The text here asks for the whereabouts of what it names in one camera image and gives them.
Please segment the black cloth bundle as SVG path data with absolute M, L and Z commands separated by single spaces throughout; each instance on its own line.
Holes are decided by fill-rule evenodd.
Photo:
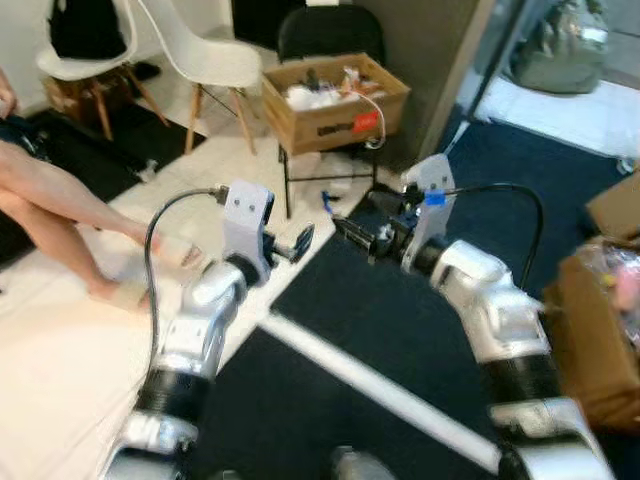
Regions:
M 113 0 L 52 0 L 47 23 L 61 59 L 104 61 L 127 51 Z

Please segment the black metal chair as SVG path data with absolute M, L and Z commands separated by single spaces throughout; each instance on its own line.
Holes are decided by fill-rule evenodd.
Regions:
M 315 56 L 338 56 L 364 52 L 379 64 L 387 60 L 384 31 L 381 23 L 369 9 L 358 5 L 305 6 L 293 10 L 283 20 L 279 29 L 276 58 L 285 61 L 315 58 Z M 278 150 L 278 161 L 282 164 L 284 177 L 285 218 L 293 218 L 291 186 L 293 183 L 311 180 L 356 179 L 367 177 L 378 184 L 378 161 L 372 148 L 362 145 L 347 145 L 321 154 L 348 154 L 353 160 L 370 163 L 369 173 L 349 175 L 325 175 L 325 177 L 291 178 L 291 155 L 283 147 Z

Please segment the brown cardboard rubbish box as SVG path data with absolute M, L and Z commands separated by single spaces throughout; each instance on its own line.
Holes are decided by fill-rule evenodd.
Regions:
M 631 175 L 593 198 L 588 215 L 599 230 L 589 241 L 603 238 L 635 250 L 640 227 L 639 178 Z M 579 402 L 593 428 L 637 434 L 637 346 L 632 347 L 623 334 L 620 315 L 611 307 L 603 285 L 577 256 L 579 248 L 559 262 L 556 280 L 544 289 L 559 376 L 564 392 Z

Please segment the person bare leg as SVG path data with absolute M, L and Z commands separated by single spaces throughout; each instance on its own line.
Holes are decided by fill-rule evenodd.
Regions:
M 0 142 L 0 189 L 6 189 L 35 202 L 55 214 L 87 212 L 90 207 L 105 204 L 81 180 L 58 166 L 41 163 L 13 143 Z
M 138 314 L 152 306 L 145 282 L 118 282 L 102 274 L 90 247 L 74 227 L 78 221 L 91 227 L 113 230 L 141 242 L 145 228 L 137 221 L 125 218 L 105 204 L 90 207 L 87 212 L 55 214 L 6 189 L 0 189 L 0 211 L 26 230 L 37 250 L 76 274 L 86 284 L 92 300 Z

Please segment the white chair wooden legs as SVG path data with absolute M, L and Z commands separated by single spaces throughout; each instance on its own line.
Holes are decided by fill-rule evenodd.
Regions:
M 161 50 L 168 56 L 175 72 L 192 84 L 189 123 L 200 116 L 202 97 L 207 86 L 223 87 L 230 92 L 248 150 L 255 155 L 255 137 L 250 132 L 247 113 L 247 88 L 256 86 L 262 74 L 262 61 L 251 46 L 236 41 L 212 40 L 196 35 L 184 23 L 172 0 L 136 0 L 152 27 L 156 29 Z
M 154 97 L 147 91 L 145 84 L 140 81 L 137 74 L 134 73 L 134 54 L 136 54 L 138 41 L 140 41 L 140 33 L 138 33 L 137 19 L 133 12 L 132 0 L 113 0 L 116 5 L 116 12 L 119 15 L 120 29 L 125 38 L 125 46 L 127 51 L 119 58 L 104 61 L 86 61 L 86 60 L 69 60 L 61 59 L 52 50 L 49 41 L 49 24 L 47 24 L 47 41 L 36 56 L 36 65 L 41 73 L 45 76 L 60 79 L 60 81 L 83 81 L 83 79 L 92 79 L 101 74 L 114 72 L 127 78 L 132 86 L 133 97 L 141 95 L 146 101 L 148 108 L 154 111 L 163 125 L 169 125 L 169 120 L 163 113 L 160 113 L 159 106 L 156 105 Z M 101 125 L 102 134 L 105 140 L 113 141 L 113 127 L 108 109 L 102 105 L 99 100 L 99 123 Z

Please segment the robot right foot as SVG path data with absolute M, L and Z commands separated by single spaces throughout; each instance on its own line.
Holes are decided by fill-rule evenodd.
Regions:
M 356 451 L 349 445 L 335 448 L 332 460 L 335 480 L 397 480 L 374 454 Z

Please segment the white floor strip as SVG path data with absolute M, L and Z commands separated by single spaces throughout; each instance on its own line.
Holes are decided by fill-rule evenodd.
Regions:
M 283 316 L 264 317 L 257 321 L 257 328 L 301 353 L 362 396 L 380 404 L 399 420 L 431 436 L 454 453 L 461 454 L 488 474 L 497 474 L 500 457 L 497 444 L 452 419 L 425 399 L 415 396 L 401 384 Z

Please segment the clear pink plastic trash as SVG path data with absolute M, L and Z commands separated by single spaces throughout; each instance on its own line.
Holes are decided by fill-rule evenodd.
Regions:
M 591 239 L 577 251 L 582 264 L 605 288 L 618 323 L 632 347 L 640 340 L 636 316 L 640 296 L 640 256 L 636 250 L 603 238 Z

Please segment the cardboard box red label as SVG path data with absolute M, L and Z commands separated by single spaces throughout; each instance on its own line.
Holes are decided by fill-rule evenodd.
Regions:
M 261 74 L 266 122 L 291 155 L 384 140 L 398 131 L 410 93 L 364 52 L 288 61 Z

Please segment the dark blue carpet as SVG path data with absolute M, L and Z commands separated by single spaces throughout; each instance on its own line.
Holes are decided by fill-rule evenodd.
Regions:
M 532 291 L 585 241 L 590 198 L 621 180 L 611 160 L 506 125 L 467 128 L 451 165 L 466 193 L 445 236 L 506 261 Z M 352 243 L 330 239 L 271 308 L 494 438 L 492 381 L 460 316 L 424 276 L 369 265 Z M 399 480 L 492 480 L 262 329 L 220 371 L 193 467 L 244 480 L 330 480 L 339 445 L 374 454 Z

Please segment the grey backpack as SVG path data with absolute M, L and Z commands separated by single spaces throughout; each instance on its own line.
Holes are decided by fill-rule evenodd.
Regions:
M 609 36 L 602 0 L 558 0 L 518 45 L 509 79 L 554 95 L 593 92 L 602 82 Z

